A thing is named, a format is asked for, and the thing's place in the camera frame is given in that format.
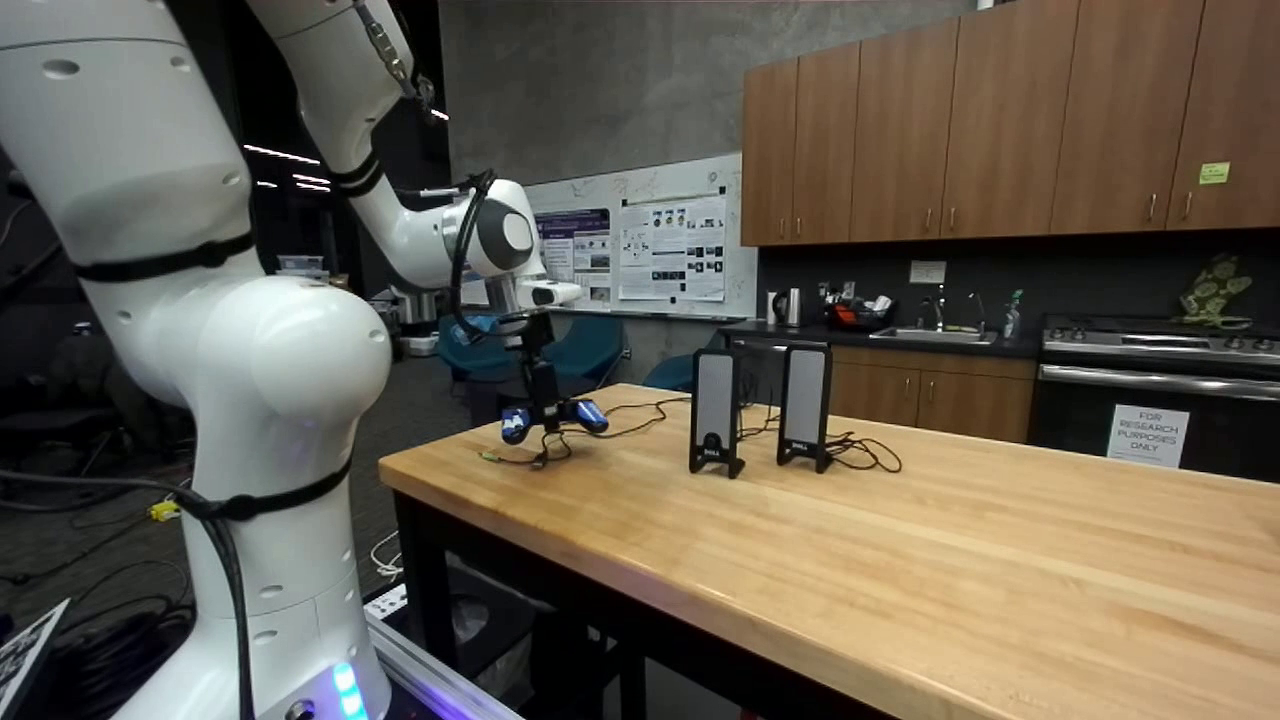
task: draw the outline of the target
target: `floor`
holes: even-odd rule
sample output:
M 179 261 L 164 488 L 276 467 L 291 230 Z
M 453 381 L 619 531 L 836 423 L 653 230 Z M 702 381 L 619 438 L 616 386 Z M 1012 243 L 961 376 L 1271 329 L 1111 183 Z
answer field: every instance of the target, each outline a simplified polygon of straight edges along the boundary
M 466 409 L 448 387 L 448 374 L 432 359 L 400 359 L 388 391 L 365 415 L 351 459 L 351 531 L 360 553 L 360 587 L 374 593 L 388 581 L 374 572 L 368 553 L 396 531 L 390 498 L 374 479 L 374 457 L 413 447 L 448 431 L 466 430 Z M 177 526 L 148 522 L 148 493 L 123 493 L 89 514 L 0 514 L 0 612 L 28 624 L 56 599 L 71 597 L 67 624 L 90 615 L 107 624 L 126 607 L 143 607 L 155 597 L 186 599 L 186 561 Z M 715 720 L 735 718 L 711 692 L 647 670 L 647 707 L 660 720 Z

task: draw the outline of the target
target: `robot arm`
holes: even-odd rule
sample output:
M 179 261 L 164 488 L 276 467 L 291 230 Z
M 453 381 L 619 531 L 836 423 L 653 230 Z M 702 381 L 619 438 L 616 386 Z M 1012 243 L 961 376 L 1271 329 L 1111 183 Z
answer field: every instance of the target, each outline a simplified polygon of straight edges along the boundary
M 512 279 L 508 299 L 519 312 L 559 307 L 579 292 L 547 277 L 528 197 L 512 182 L 470 183 L 457 203 L 427 213 L 400 203 L 374 161 L 372 128 L 403 98 L 427 104 L 427 81 L 417 78 L 388 0 L 247 4 L 287 59 L 299 118 L 333 170 L 333 187 L 348 197 L 368 236 L 409 286 L 457 292 L 458 264 L 466 264 L 476 277 Z

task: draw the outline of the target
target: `wooden table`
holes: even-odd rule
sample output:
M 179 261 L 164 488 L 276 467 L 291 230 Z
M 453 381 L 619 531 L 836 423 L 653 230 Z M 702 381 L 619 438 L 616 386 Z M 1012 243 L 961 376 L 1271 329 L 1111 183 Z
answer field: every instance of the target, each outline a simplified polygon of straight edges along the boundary
M 666 403 L 632 438 L 569 431 L 543 472 L 485 459 L 497 430 L 378 472 L 409 540 L 432 540 L 417 514 L 444 517 L 886 718 L 1280 718 L 1275 484 L 842 430 L 906 467 L 777 467 L 759 431 L 738 479 L 687 475 L 687 403 Z

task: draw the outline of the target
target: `black speaker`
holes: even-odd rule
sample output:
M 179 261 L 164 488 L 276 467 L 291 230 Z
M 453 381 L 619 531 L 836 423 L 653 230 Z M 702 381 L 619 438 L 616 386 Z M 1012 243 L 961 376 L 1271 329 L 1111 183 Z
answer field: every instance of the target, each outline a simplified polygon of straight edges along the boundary
M 687 430 L 687 472 L 724 464 L 729 475 L 742 467 L 735 457 L 738 376 L 735 355 L 702 349 L 692 355 L 692 430 Z
M 832 386 L 832 349 L 790 345 L 785 363 L 785 415 L 777 431 L 777 464 L 810 457 L 815 472 L 832 464 L 827 447 L 827 386 Z

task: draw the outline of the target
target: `wooden cabinet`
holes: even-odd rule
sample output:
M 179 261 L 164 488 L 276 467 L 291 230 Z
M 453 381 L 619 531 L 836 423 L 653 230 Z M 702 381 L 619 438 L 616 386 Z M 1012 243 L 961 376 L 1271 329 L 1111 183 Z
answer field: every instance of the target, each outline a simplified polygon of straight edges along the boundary
M 794 66 L 759 66 L 742 84 L 742 243 L 794 240 Z
M 836 349 L 832 412 L 991 439 L 1029 439 L 1033 363 L 898 349 Z
M 939 232 L 961 21 L 858 44 L 846 240 Z
M 1280 230 L 1280 4 L 1206 0 L 1172 230 Z
M 846 240 L 856 49 L 798 58 L 794 240 Z
M 944 236 L 1043 236 L 1068 113 L 1074 0 L 961 21 Z
M 1078 0 L 1053 232 L 1162 230 L 1199 10 Z

